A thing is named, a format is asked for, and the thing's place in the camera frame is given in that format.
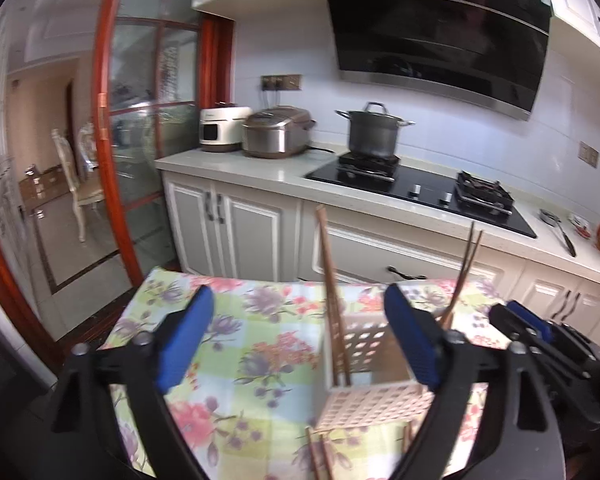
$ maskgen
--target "pot lid handle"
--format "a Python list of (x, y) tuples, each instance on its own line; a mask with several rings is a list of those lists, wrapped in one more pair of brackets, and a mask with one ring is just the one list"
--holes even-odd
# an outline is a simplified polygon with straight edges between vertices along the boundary
[(385, 115), (389, 115), (389, 112), (386, 111), (386, 107), (384, 106), (384, 104), (382, 103), (376, 103), (376, 102), (368, 102), (365, 106), (365, 112), (369, 111), (369, 108), (371, 108), (371, 105), (376, 105), (376, 106), (380, 106), (382, 107), (382, 111), (384, 112)]

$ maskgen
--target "black glass range hood panel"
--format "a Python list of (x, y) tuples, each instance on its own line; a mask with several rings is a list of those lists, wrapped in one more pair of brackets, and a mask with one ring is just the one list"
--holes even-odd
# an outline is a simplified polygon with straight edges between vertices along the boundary
[[(407, 166), (398, 166), (394, 173), (395, 182), (386, 182), (368, 176), (347, 176), (345, 171), (338, 169), (338, 162), (334, 161), (312, 171), (305, 178), (427, 205), (435, 209), (502, 227), (503, 229), (530, 238), (538, 237), (515, 207), (512, 209), (511, 215), (503, 213), (492, 214), (481, 206), (466, 205), (459, 202), (454, 192), (456, 180), (448, 176), (408, 168)], [(420, 195), (417, 197), (410, 195), (411, 187), (414, 184), (420, 186)], [(452, 194), (451, 202), (448, 205), (440, 202), (440, 199), (446, 193)]]
[(345, 78), (443, 93), (520, 118), (531, 112), (549, 0), (328, 2)]

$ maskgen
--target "sliding door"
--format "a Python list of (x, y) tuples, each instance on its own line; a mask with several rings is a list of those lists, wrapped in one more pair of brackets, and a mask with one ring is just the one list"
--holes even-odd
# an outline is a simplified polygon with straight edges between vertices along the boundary
[(210, 81), (227, 80), (232, 22), (192, 10), (191, 1), (103, 0), (101, 8), (94, 56), (98, 160), (134, 285), (154, 266), (177, 265), (155, 159), (198, 145), (199, 94), (208, 102), (228, 100), (228, 85)]

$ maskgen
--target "floral tablecloth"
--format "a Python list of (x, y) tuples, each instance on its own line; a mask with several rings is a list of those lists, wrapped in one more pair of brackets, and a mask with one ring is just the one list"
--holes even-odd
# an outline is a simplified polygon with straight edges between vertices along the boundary
[[(183, 309), (201, 284), (214, 292), (215, 315), (183, 381), (165, 396), (184, 439), (212, 479), (313, 478), (309, 445), (326, 478), (322, 446), (309, 444), (305, 427), (315, 420), (312, 384), (323, 327), (321, 283), (265, 283), (207, 278), (156, 268), (123, 312), (103, 348), (125, 344), (140, 330), (154, 330)], [(432, 310), (450, 300), (455, 282), (403, 282), (414, 306)], [(350, 312), (382, 310), (384, 285), (341, 285)], [(503, 348), (508, 340), (486, 317), (500, 301), (489, 283), (466, 284), (454, 328), (476, 344)], [(111, 387), (116, 415), (136, 469), (155, 476), (142, 448), (125, 389)], [(464, 467), (484, 405), (476, 385), (456, 449), (447, 468)], [(400, 459), (403, 424), (383, 424), (324, 435), (335, 479), (384, 479)]]

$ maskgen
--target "white plastic basket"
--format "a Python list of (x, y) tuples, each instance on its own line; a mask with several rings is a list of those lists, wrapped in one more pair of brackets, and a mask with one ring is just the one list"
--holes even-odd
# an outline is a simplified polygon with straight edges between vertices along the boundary
[(317, 431), (410, 420), (429, 409), (433, 394), (412, 379), (384, 313), (342, 314), (351, 386), (333, 386), (328, 323), (314, 384)]

